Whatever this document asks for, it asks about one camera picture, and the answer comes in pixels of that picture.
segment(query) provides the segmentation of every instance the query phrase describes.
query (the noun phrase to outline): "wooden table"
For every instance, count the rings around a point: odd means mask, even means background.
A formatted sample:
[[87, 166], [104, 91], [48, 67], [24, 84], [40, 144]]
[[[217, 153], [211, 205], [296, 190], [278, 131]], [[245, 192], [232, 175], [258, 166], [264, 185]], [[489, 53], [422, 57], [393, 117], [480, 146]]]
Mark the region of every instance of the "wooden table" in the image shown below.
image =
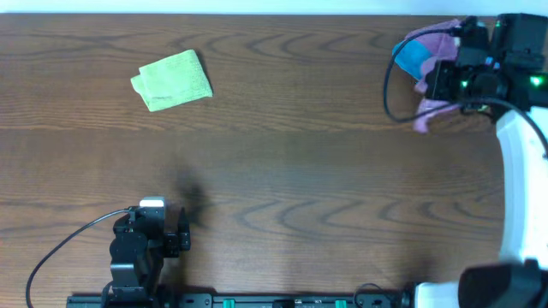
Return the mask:
[[[447, 18], [0, 15], [0, 307], [68, 234], [147, 195], [184, 204], [193, 248], [164, 281], [218, 292], [345, 292], [458, 278], [497, 259], [503, 166], [493, 127], [391, 123], [391, 48]], [[199, 52], [214, 98], [150, 113], [129, 79]], [[399, 69], [390, 104], [420, 97]], [[69, 242], [36, 307], [110, 281], [112, 223]]]

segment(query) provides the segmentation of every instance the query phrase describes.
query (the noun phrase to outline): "green towel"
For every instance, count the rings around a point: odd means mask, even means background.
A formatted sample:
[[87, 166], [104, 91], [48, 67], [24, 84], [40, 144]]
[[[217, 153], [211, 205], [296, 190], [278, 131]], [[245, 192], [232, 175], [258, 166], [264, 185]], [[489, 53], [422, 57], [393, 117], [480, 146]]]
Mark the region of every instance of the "green towel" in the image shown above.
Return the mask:
[[131, 84], [151, 112], [213, 96], [194, 50], [168, 56], [139, 68], [139, 72]]

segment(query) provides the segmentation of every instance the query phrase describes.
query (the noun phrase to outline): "pink cloth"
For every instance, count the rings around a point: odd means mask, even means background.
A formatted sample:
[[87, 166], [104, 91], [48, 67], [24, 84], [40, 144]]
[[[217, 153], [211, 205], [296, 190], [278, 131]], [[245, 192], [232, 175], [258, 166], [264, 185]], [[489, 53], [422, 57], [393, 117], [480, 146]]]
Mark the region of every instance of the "pink cloth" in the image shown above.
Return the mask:
[[[415, 31], [412, 31], [409, 33], [405, 38], [408, 38], [409, 36], [420, 33], [425, 30], [432, 30], [432, 29], [447, 29], [451, 27], [456, 27], [460, 25], [461, 22], [458, 20], [452, 20], [452, 21], [446, 21], [442, 23], [438, 23], [436, 25], [432, 25], [429, 27], [424, 27], [422, 29], [418, 29]], [[417, 82], [414, 89], [424, 94], [426, 92], [426, 88], [428, 85], [425, 82], [425, 76], [426, 74], [430, 73], [434, 66], [436, 65], [437, 60], [455, 60], [456, 54], [457, 54], [457, 47], [455, 44], [455, 38], [451, 37], [449, 34], [445, 33], [432, 33], [427, 34], [421, 37], [418, 37], [416, 39], [421, 44], [423, 44], [431, 53], [432, 57], [430, 57], [428, 60], [424, 61], [420, 65], [420, 73], [422, 75], [422, 78]], [[417, 109], [417, 115], [419, 113], [431, 110], [433, 108], [437, 108], [440, 106], [443, 106], [444, 104], [447, 104], [448, 102], [445, 101], [437, 101], [437, 100], [431, 100], [431, 99], [425, 99], [423, 98], [422, 101], [420, 101], [419, 108]], [[415, 120], [413, 128], [415, 131], [419, 133], [428, 133], [428, 121], [432, 119], [434, 116], [437, 116], [444, 112], [449, 112], [452, 110], [457, 109], [458, 106], [448, 106], [446, 109], [442, 109], [439, 111], [432, 112], [431, 114], [424, 115], [421, 118]]]

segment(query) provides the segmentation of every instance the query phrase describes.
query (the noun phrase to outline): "blue object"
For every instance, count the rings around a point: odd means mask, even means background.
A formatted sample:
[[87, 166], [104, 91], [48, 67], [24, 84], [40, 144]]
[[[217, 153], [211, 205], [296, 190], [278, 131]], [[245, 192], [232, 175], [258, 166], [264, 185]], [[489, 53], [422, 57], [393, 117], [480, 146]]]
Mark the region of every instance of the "blue object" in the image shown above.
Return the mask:
[[[394, 46], [392, 55], [400, 47], [402, 43]], [[418, 41], [411, 41], [403, 47], [402, 51], [396, 57], [396, 63], [404, 71], [408, 72], [415, 79], [422, 78], [420, 73], [420, 65], [432, 56], [432, 53]]]

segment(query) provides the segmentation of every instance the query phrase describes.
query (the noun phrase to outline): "black mount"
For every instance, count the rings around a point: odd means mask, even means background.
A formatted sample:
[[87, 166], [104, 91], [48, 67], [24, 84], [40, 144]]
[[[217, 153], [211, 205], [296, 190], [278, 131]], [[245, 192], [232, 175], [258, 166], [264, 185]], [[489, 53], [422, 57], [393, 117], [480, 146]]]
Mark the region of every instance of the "black mount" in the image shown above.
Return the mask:
[[[450, 33], [460, 39], [454, 61], [437, 61], [426, 75], [425, 98], [459, 102], [474, 98], [499, 98], [520, 110], [548, 108], [548, 74], [542, 72], [548, 18], [529, 14], [502, 14], [491, 41], [485, 25], [468, 17]], [[480, 110], [469, 104], [465, 110]], [[497, 121], [507, 110], [491, 107]]]
[[166, 289], [158, 291], [164, 258], [178, 258], [190, 249], [190, 227], [181, 209], [176, 233], [164, 232], [165, 202], [160, 197], [144, 198], [140, 206], [114, 224], [116, 238], [110, 244], [112, 295], [104, 291], [105, 307], [165, 307], [176, 302]]

